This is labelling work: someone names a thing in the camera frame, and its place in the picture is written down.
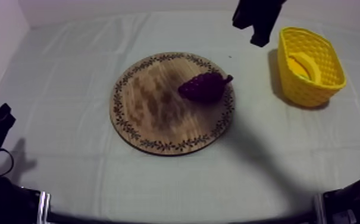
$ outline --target table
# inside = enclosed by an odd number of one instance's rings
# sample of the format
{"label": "table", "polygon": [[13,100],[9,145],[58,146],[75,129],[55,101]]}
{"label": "table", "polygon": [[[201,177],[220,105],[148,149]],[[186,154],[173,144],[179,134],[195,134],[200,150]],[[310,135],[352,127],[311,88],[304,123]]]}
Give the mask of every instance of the table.
{"label": "table", "polygon": [[[280,17],[271,42],[230,11],[118,15],[31,30],[0,84],[17,122],[4,147],[11,180],[52,194],[52,209],[140,222],[224,222],[308,208],[312,195],[360,178],[360,33]],[[284,26],[332,41],[348,85],[320,110],[285,102],[276,48]],[[236,112],[217,142],[162,158],[127,145],[109,120],[109,92],[134,62],[180,51],[234,76]],[[0,170],[7,158],[0,155]]]}

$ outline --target white tablecloth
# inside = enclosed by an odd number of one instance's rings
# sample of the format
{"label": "white tablecloth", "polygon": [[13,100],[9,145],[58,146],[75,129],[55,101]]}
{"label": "white tablecloth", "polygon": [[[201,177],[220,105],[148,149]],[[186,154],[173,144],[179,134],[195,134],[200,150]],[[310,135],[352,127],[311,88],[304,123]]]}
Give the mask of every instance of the white tablecloth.
{"label": "white tablecloth", "polygon": [[[142,222],[222,222],[306,209],[311,196],[360,178],[360,33],[280,17],[271,42],[231,26],[233,12],[119,15],[33,29],[0,84],[17,122],[13,182],[52,194],[52,209]],[[276,91],[278,31],[306,27],[332,41],[348,85],[322,110]],[[123,71],[159,52],[191,52],[234,76],[230,130],[204,150],[156,157],[127,145],[108,115]],[[8,165],[0,155],[0,171]]]}

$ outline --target yellow object in basket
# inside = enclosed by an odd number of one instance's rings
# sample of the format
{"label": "yellow object in basket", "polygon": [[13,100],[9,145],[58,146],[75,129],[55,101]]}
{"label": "yellow object in basket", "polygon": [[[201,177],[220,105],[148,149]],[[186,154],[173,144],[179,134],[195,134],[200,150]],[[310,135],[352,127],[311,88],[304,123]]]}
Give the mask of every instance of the yellow object in basket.
{"label": "yellow object in basket", "polygon": [[290,54],[289,68],[303,79],[311,80],[317,84],[321,81],[321,71],[313,58],[303,52]]}
{"label": "yellow object in basket", "polygon": [[316,33],[297,27],[283,28],[277,53],[284,94],[296,104],[321,105],[346,85],[334,48]]}

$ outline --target decorative leaf border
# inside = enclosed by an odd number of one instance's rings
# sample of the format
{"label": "decorative leaf border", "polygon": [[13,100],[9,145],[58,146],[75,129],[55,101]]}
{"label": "decorative leaf border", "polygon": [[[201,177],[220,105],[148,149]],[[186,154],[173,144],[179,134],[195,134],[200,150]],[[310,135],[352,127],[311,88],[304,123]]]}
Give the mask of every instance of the decorative leaf border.
{"label": "decorative leaf border", "polygon": [[162,61],[170,61],[177,58],[185,58],[188,61],[195,63],[199,67],[208,68],[209,72],[217,72],[220,71],[216,69],[210,62],[203,61],[200,57],[193,55],[193,54],[186,54],[186,53],[170,53],[170,54],[159,54],[158,56],[150,56],[142,60],[142,62],[134,66],[133,69],[127,71],[124,74],[123,78],[116,83],[114,94],[112,96],[113,100],[113,112],[115,114],[115,120],[112,122],[115,123],[117,127],[122,128],[125,133],[129,135],[129,138],[135,139],[139,141],[141,147],[146,149],[156,149],[156,150],[175,150],[182,152],[185,148],[192,148],[197,146],[200,143],[207,143],[211,138],[216,138],[222,134],[223,129],[231,122],[231,117],[234,112],[234,98],[232,96],[233,90],[226,87],[224,94],[223,94],[223,103],[226,108],[226,111],[221,114],[221,118],[219,121],[216,122],[215,128],[211,130],[209,135],[199,135],[197,138],[183,140],[178,144],[173,144],[172,142],[165,143],[161,141],[151,141],[148,139],[142,139],[139,132],[134,129],[133,125],[130,124],[129,121],[124,119],[124,112],[123,112],[123,97],[121,93],[123,88],[128,84],[129,80],[139,71],[148,68],[149,66],[153,65],[155,62],[162,62]]}

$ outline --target banana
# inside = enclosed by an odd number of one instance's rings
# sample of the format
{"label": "banana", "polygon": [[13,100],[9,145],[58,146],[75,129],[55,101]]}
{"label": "banana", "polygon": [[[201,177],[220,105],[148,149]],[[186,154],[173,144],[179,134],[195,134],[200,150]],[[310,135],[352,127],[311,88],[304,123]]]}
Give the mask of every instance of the banana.
{"label": "banana", "polygon": [[289,56],[306,69],[311,81],[321,83],[321,71],[313,58],[303,52],[291,53]]}

